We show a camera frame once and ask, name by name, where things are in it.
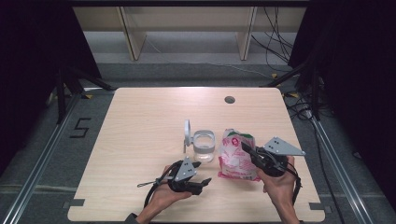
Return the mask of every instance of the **black table hole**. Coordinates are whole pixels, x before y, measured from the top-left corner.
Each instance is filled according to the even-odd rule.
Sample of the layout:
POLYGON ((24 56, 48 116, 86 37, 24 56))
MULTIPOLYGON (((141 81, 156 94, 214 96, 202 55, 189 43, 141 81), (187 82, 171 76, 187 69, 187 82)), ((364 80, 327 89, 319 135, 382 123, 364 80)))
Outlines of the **black table hole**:
POLYGON ((227 104, 233 104, 233 103, 235 103, 235 98, 233 98, 232 96, 226 96, 226 97, 224 98, 224 101, 225 101, 227 104))

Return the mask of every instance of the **gray floor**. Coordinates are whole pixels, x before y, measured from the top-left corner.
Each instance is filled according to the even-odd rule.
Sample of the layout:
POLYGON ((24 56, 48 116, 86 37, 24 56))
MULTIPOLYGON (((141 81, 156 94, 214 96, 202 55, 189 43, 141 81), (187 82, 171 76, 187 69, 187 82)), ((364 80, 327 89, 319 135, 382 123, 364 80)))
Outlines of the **gray floor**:
MULTIPOLYGON (((103 80, 115 87, 149 86, 243 86, 257 87, 268 83, 276 69, 288 70, 275 55, 268 55, 259 45, 251 42, 246 61, 240 61, 238 48, 232 33, 149 33, 139 61, 129 59, 122 33, 87 33, 94 58, 103 80)), ((264 34, 255 36, 266 43, 264 34)), ((295 34, 284 34, 289 42, 295 34)), ((292 86, 296 78, 282 86, 292 86)), ((82 81, 84 86, 93 87, 82 81)), ((113 95, 106 91, 89 91, 90 97, 78 100, 58 146, 55 148, 35 192, 26 205, 19 223, 71 223, 67 219, 67 203, 70 202, 83 174, 97 134, 106 115, 113 95), (85 138, 70 138, 82 134, 75 130, 78 119, 88 127, 85 138)), ((288 105, 298 99, 287 97, 288 105)), ((352 156, 353 146, 348 141, 337 118, 329 109, 321 110, 321 124, 325 128, 334 149, 346 168, 368 209, 374 223, 396 223, 396 215, 370 172, 362 161, 352 156)), ((15 197, 28 178, 39 158, 57 120, 57 105, 53 101, 36 124, 35 131, 19 151, 0 178, 0 217, 12 205, 15 197)), ((318 147, 314 129, 309 121, 292 120, 300 144, 307 152, 306 160, 322 204, 329 211, 323 223, 341 223, 329 186, 320 169, 318 147)), ((325 154, 325 172, 345 223, 358 223, 358 219, 332 171, 325 154)))

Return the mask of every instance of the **pink snack bag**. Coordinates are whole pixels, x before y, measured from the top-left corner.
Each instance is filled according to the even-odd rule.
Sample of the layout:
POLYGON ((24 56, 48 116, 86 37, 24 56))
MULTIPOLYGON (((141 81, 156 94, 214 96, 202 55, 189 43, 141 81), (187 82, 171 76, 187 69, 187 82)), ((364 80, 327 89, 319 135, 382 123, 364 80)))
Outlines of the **pink snack bag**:
POLYGON ((256 166, 251 162, 250 156, 242 149, 241 142, 255 148, 254 137, 248 133, 239 133, 234 129, 227 129, 222 137, 219 148, 219 177, 246 179, 259 181, 256 166))

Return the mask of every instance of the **hand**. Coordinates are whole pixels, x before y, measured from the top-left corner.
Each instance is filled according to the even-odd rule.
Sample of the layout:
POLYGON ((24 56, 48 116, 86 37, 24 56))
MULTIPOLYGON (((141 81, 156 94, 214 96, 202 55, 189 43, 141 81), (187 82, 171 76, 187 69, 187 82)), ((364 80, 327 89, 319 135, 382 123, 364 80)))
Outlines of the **hand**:
POLYGON ((174 192, 166 182, 163 182, 152 194, 151 200, 143 211, 137 216, 136 221, 140 224, 149 223, 155 216, 161 213, 162 210, 169 207, 172 203, 179 200, 190 198, 191 192, 174 192))
MULTIPOLYGON (((294 165, 294 157, 288 156, 288 162, 294 165)), ((267 175, 257 168, 257 175, 264 183, 263 192, 268 193, 283 223, 300 223, 292 205, 295 176, 286 172, 280 177, 267 175)))

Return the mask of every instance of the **wire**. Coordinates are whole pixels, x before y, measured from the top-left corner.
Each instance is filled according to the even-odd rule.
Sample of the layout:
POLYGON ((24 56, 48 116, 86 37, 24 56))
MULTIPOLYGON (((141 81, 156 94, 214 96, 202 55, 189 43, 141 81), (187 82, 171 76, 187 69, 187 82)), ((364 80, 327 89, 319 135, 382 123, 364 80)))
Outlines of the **wire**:
MULTIPOLYGON (((312 107, 311 107, 311 103, 302 102, 302 98, 300 98, 294 105, 288 105, 285 101, 285 105, 288 110, 291 110, 294 112, 294 114, 290 115, 291 119, 298 118, 300 120, 307 120, 307 119, 312 118, 312 117, 307 118, 306 116, 304 116, 303 113, 305 111, 312 110, 312 107)), ((330 107, 328 104, 319 103, 318 106, 319 106, 318 110, 319 110, 320 115, 327 117, 327 118, 334 118, 334 114, 331 111, 329 111, 330 107)))
POLYGON ((274 68, 273 66, 271 66, 271 64, 268 63, 268 51, 270 51, 270 52, 272 52, 273 54, 275 54, 275 56, 277 56, 278 58, 280 58, 283 62, 288 63, 288 62, 289 62, 290 54, 289 54, 289 52, 288 52, 288 50, 286 49, 285 46, 287 46, 287 47, 289 47, 289 48, 292 48, 292 44, 289 43, 289 42, 287 42, 287 41, 280 35, 280 33, 279 33, 279 26, 278 26, 278 23, 277 23, 278 7, 276 7, 276 18, 275 18, 275 23, 272 22, 272 20, 271 20, 271 18, 269 17, 269 15, 268 15, 268 13, 267 13, 265 7, 264 7, 264 11, 265 11, 265 15, 266 15, 268 21, 269 21, 270 24, 271 24, 272 29, 273 29, 271 35, 268 35, 267 33, 264 32, 266 35, 268 35, 268 36, 270 37, 270 40, 268 41, 267 46, 264 46, 264 44, 260 43, 254 36, 252 36, 252 38, 253 38, 254 40, 256 40, 256 42, 259 43, 259 45, 260 45, 262 48, 265 49, 265 61, 266 61, 266 63, 268 64, 268 66, 270 66, 270 67, 271 67, 272 69, 274 69, 275 71, 279 71, 279 72, 289 72, 289 71, 285 71, 285 70, 281 70, 281 69, 276 69, 276 68, 274 68), (273 40, 279 43, 280 48, 281 48, 282 53, 283 53, 283 56, 282 56, 280 53, 278 53, 278 52, 276 52, 276 51, 270 49, 271 41, 273 41, 273 40))
POLYGON ((178 161, 177 161, 177 162, 174 162, 171 166, 169 166, 169 168, 168 168, 165 172, 163 172, 163 175, 161 175, 160 178, 157 178, 157 179, 154 181, 154 183, 153 183, 151 189, 148 191, 148 195, 146 196, 145 204, 144 204, 143 207, 146 207, 146 206, 149 204, 149 199, 151 198, 151 195, 154 193, 155 189, 157 189, 157 188, 161 185, 161 182, 163 181, 163 179, 165 178, 165 176, 168 175, 169 172, 170 172, 173 168, 175 168, 175 167, 177 166, 177 163, 178 163, 178 161))
POLYGON ((277 57, 279 57, 283 62, 287 63, 288 59, 285 58, 284 56, 282 56, 281 54, 279 54, 278 52, 274 51, 273 49, 269 49, 266 46, 264 46, 264 44, 262 44, 260 41, 258 41, 256 39, 256 37, 254 37, 254 35, 251 36, 262 48, 264 49, 268 49, 269 51, 271 51, 271 53, 275 54, 277 57))
MULTIPOLYGON (((166 61, 169 62, 169 63, 200 64, 200 63, 188 63, 188 62, 184 62, 184 61, 174 61, 174 62, 173 62, 173 61, 170 61, 170 60, 166 59, 166 58, 163 56, 163 52, 160 51, 159 49, 157 49, 157 48, 151 43, 151 41, 149 41, 147 38, 146 38, 146 41, 147 41, 157 52, 160 53, 160 55, 163 57, 164 60, 166 60, 166 61)), ((261 75, 261 76, 263 76, 263 77, 265 77, 265 78, 274 80, 273 77, 269 77, 269 76, 267 76, 267 75, 265 75, 265 74, 263 74, 263 73, 260 73, 260 72, 258 72, 258 71, 242 69, 242 68, 238 68, 238 67, 236 67, 236 66, 234 66, 234 65, 230 65, 230 64, 225 64, 225 63, 203 63, 203 64, 210 64, 210 65, 215 65, 215 66, 231 67, 231 68, 233 68, 233 69, 236 69, 236 70, 239 70, 239 71, 242 71, 242 72, 255 73, 255 74, 259 74, 259 75, 261 75)))
POLYGON ((290 162, 288 162, 288 165, 291 166, 291 167, 293 168, 293 170, 294 170, 295 173, 297 173, 296 168, 295 168, 290 162))
MULTIPOLYGON (((289 106, 289 105, 286 104, 287 108, 293 108, 293 110, 296 110, 294 107, 296 107, 297 105, 309 105, 309 103, 303 102, 303 98, 300 98, 295 105, 289 106)), ((316 140, 317 149, 318 149, 318 157, 319 157, 319 162, 320 162, 320 169, 321 169, 321 171, 323 173, 323 177, 324 177, 324 179, 326 181, 327 187, 328 187, 329 192, 330 192, 330 194, 332 196, 332 200, 334 202, 334 205, 335 205, 335 208, 337 210, 338 216, 340 217, 341 223, 344 224, 345 221, 344 221, 343 214, 341 213, 340 206, 339 206, 338 202, 335 199, 334 193, 332 191, 332 186, 330 184, 329 178, 327 177, 326 171, 324 169, 323 158, 322 158, 322 154, 321 154, 321 147, 320 147, 320 142, 319 142, 319 138, 318 138, 318 131, 315 128, 315 124, 312 121, 313 116, 311 115, 310 117, 308 117, 308 116, 306 116, 305 114, 302 113, 302 111, 310 111, 310 110, 311 110, 310 107, 306 107, 305 109, 297 111, 296 113, 298 114, 299 118, 302 118, 302 120, 308 120, 310 122, 310 124, 312 125, 313 129, 314 129, 314 135, 315 135, 315 140, 316 140)))
POLYGON ((286 41, 279 32, 279 25, 277 22, 279 7, 275 7, 275 22, 274 23, 272 22, 271 18, 269 17, 268 12, 265 7, 264 7, 264 12, 265 12, 265 16, 267 17, 267 19, 270 22, 271 27, 273 29, 273 32, 271 35, 268 35, 267 33, 265 33, 265 34, 270 37, 270 42, 271 42, 271 40, 275 40, 279 43, 285 58, 286 58, 286 54, 288 55, 288 57, 290 57, 290 54, 289 54, 288 50, 285 48, 285 46, 288 46, 289 48, 292 49, 292 44, 289 43, 288 41, 286 41))

